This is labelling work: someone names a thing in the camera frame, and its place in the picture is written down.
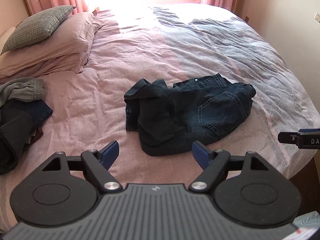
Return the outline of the dark blue denim jeans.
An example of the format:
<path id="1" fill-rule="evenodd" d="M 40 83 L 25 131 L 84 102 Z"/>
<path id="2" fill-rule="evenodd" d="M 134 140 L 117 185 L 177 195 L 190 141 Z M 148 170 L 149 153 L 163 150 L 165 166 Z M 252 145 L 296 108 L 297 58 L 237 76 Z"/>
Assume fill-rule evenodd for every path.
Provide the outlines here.
<path id="1" fill-rule="evenodd" d="M 124 95 L 126 130 L 139 134 L 150 156 L 188 152 L 194 141 L 217 142 L 250 116 L 255 88 L 220 74 L 167 87 L 163 79 L 139 80 Z"/>

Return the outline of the dark clothes pile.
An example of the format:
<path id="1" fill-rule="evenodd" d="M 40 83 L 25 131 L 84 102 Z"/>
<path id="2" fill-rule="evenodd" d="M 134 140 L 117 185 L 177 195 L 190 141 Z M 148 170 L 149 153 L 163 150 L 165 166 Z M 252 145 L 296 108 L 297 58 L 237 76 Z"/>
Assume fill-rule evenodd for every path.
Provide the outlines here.
<path id="1" fill-rule="evenodd" d="M 53 110 L 43 101 L 9 100 L 1 107 L 1 175 L 14 170 L 26 148 L 43 133 Z"/>

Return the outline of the grey green garment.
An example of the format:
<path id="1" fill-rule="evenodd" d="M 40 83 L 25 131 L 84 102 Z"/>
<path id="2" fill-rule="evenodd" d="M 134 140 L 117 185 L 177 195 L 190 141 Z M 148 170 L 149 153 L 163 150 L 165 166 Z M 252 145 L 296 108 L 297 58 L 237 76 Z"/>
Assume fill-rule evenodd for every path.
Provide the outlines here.
<path id="1" fill-rule="evenodd" d="M 32 102 L 43 99 L 43 80 L 33 77 L 13 79 L 0 86 L 1 107 L 9 100 Z"/>

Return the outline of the pink pillow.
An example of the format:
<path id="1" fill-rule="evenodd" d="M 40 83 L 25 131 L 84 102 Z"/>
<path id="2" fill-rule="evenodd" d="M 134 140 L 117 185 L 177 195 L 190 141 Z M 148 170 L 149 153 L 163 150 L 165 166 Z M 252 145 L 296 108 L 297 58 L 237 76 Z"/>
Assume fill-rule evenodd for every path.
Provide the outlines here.
<path id="1" fill-rule="evenodd" d="M 96 15 L 82 12 L 69 17 L 51 37 L 1 56 L 1 83 L 20 77 L 83 70 L 99 25 Z"/>

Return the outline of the grey checked pillow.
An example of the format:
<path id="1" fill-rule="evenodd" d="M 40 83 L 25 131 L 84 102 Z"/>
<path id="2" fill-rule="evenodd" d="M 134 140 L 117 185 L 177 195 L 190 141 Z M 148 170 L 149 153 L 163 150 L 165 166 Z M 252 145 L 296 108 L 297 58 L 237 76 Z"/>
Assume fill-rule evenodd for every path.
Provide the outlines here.
<path id="1" fill-rule="evenodd" d="M 60 5 L 31 15 L 8 37 L 1 55 L 49 38 L 75 8 L 72 5 Z"/>

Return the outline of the white wall socket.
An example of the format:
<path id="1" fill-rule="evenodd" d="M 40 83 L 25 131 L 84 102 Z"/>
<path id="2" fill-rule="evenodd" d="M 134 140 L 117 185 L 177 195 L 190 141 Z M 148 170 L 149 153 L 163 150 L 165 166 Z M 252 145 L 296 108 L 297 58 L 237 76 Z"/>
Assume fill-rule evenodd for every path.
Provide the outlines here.
<path id="1" fill-rule="evenodd" d="M 319 13 L 315 13 L 314 19 L 320 23 L 320 14 Z"/>

